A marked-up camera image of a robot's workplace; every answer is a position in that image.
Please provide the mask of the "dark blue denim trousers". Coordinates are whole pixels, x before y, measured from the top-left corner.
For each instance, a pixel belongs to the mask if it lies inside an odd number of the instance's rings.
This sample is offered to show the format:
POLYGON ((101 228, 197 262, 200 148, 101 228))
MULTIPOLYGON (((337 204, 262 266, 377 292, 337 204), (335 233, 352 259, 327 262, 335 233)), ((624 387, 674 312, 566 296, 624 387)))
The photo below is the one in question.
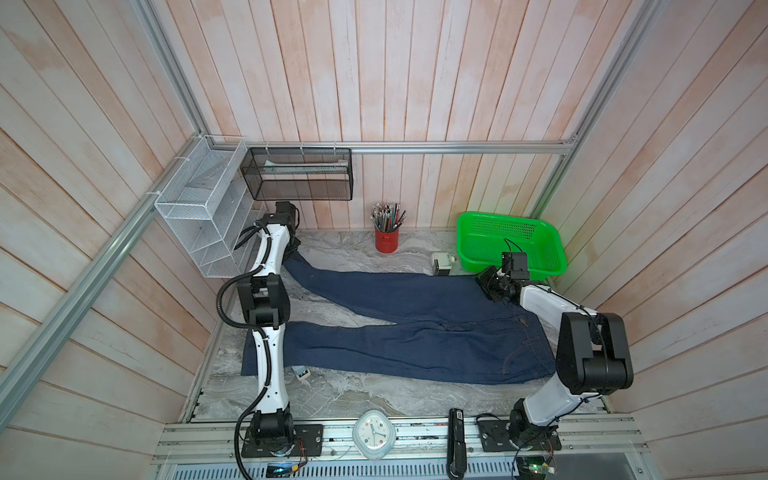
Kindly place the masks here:
POLYGON ((287 366, 482 385, 555 373, 539 318, 487 299, 471 277, 324 270, 299 253, 283 267, 309 292, 376 321, 361 327, 288 321, 287 366))

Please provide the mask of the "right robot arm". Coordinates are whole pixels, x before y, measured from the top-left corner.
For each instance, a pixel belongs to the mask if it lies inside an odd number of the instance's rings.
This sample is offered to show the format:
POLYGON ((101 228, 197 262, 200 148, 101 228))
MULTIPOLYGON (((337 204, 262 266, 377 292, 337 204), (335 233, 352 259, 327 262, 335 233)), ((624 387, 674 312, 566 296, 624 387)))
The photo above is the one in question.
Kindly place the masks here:
POLYGON ((479 273, 476 282, 489 299, 510 300, 558 332, 555 373, 510 412, 508 435, 515 448, 537 448, 556 433, 564 416, 632 385, 630 348, 619 315, 589 309, 548 286, 495 267, 479 273))

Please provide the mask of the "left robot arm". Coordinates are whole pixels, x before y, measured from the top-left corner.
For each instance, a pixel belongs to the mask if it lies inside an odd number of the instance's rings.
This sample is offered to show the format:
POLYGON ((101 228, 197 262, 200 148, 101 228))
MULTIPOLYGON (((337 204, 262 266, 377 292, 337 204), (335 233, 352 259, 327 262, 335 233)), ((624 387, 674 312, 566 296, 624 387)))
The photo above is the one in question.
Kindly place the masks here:
POLYGON ((256 348, 260 391, 235 423, 234 456, 239 473, 250 479, 243 463, 241 442, 287 456, 295 445, 295 430, 284 380, 283 344, 290 318, 290 300, 280 275, 286 252, 300 244, 295 237, 298 209, 278 201, 238 235, 236 249, 260 240, 257 259, 244 273, 227 280, 216 296, 216 311, 227 325, 251 333, 256 348))

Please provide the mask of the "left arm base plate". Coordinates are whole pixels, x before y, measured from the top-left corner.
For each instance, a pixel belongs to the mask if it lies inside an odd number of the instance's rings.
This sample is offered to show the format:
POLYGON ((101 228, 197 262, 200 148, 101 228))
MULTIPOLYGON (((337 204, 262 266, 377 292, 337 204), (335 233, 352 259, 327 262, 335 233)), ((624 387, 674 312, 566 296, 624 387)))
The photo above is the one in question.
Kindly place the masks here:
POLYGON ((246 430, 240 447, 244 458, 319 457, 322 453, 324 427, 321 424, 300 424, 293 428, 292 440, 284 434, 246 430))

